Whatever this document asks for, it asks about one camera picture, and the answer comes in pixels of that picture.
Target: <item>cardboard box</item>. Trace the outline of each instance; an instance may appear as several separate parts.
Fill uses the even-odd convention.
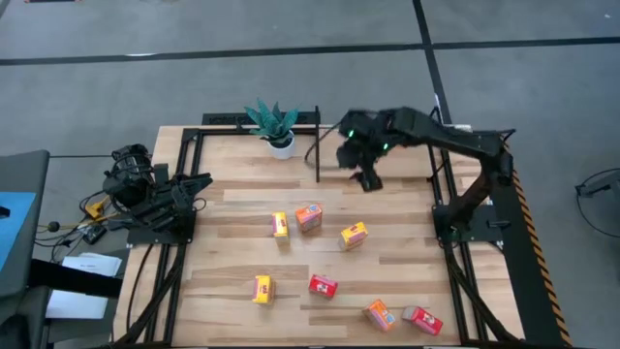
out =
[[[364,226],[362,222],[359,222],[340,233],[338,246],[340,246],[341,250],[348,251],[352,248],[360,246],[366,237],[368,237],[366,226]]]
[[[333,298],[338,289],[338,283],[324,276],[312,275],[308,290],[327,298]]]
[[[273,225],[273,237],[275,241],[277,243],[289,243],[287,214],[285,212],[275,212],[271,214],[271,224]]]
[[[299,231],[302,233],[321,227],[323,221],[323,210],[319,205],[300,208],[294,215],[297,220],[297,227],[299,227]]]
[[[257,275],[254,278],[254,296],[252,301],[258,304],[272,304],[275,296],[275,281],[269,275]]]
[[[411,321],[426,333],[437,335],[444,323],[419,306],[407,306],[403,311],[403,319]]]
[[[383,332],[387,332],[394,327],[396,318],[386,308],[386,305],[381,300],[373,301],[362,310],[364,315],[375,325],[377,325]]]

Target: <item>yellow and black tape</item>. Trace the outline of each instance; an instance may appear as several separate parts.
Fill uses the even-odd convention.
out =
[[[530,212],[530,208],[527,206],[527,201],[525,200],[525,194],[523,193],[523,188],[521,187],[521,182],[518,177],[518,173],[516,170],[512,171],[512,183],[514,184],[514,189],[516,191],[516,195],[518,197],[519,202],[521,203],[521,211],[523,212],[523,219],[525,220],[525,225],[527,227],[527,231],[530,234],[530,240],[532,241],[532,248],[534,249],[534,253],[537,255],[537,260],[539,262],[539,266],[541,267],[541,275],[544,279],[544,286],[546,287],[547,294],[549,296],[549,300],[551,301],[551,310],[555,314],[555,321],[558,324],[558,328],[560,330],[560,335],[562,339],[568,346],[573,346],[573,341],[569,336],[569,330],[564,321],[564,315],[562,314],[562,310],[560,310],[560,304],[558,303],[558,299],[555,295],[555,290],[553,289],[553,284],[551,283],[551,277],[549,276],[549,269],[546,266],[546,262],[544,261],[543,250],[541,249],[541,243],[539,242],[539,237],[536,234],[536,228],[534,228],[534,220],[532,219],[532,213]]]

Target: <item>white paper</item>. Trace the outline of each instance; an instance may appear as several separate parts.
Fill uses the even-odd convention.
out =
[[[121,265],[116,257],[82,253],[79,257],[65,257],[63,267],[115,276]],[[48,319],[103,319],[108,299],[84,294],[54,290],[47,304]]]

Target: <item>white pot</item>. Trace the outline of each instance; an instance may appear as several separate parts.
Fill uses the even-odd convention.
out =
[[[291,143],[283,148],[275,147],[269,142],[267,142],[267,144],[269,146],[269,150],[271,151],[271,155],[273,155],[273,157],[276,159],[286,160],[295,155],[295,136],[291,138]]]

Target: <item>wooden table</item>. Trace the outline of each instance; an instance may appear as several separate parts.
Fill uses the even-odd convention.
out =
[[[160,128],[153,164],[174,171],[183,127]],[[351,171],[333,170],[343,142],[333,132],[321,143],[321,182],[302,157],[313,137],[295,139],[295,157],[270,157],[264,141],[252,136],[204,138],[200,173],[213,184],[199,193],[207,201],[199,212],[195,239],[187,250],[173,345],[421,345],[458,344],[448,273],[431,220],[434,204],[429,154],[425,146],[395,148],[376,166],[384,189],[364,194]],[[190,145],[189,154],[193,153]],[[478,175],[474,159],[452,155],[459,191]],[[189,173],[191,161],[186,164]],[[324,208],[320,232],[302,236],[291,224],[291,244],[279,248],[271,235],[271,213],[319,203]],[[358,249],[341,252],[339,232],[363,221],[369,231]],[[471,243],[482,298],[513,334],[522,337],[504,257],[488,243]],[[146,247],[132,250],[114,333],[125,333],[131,289]],[[139,280],[132,309],[135,321],[153,289],[159,246],[153,248]],[[339,282],[329,301],[307,291],[312,274]],[[277,282],[273,306],[251,302],[254,276],[269,274]],[[471,305],[465,308],[475,337]],[[397,317],[395,329],[381,333],[361,310],[381,299]],[[155,338],[161,338],[168,302],[164,300]],[[407,305],[426,308],[442,321],[438,336],[420,332],[400,320]]]

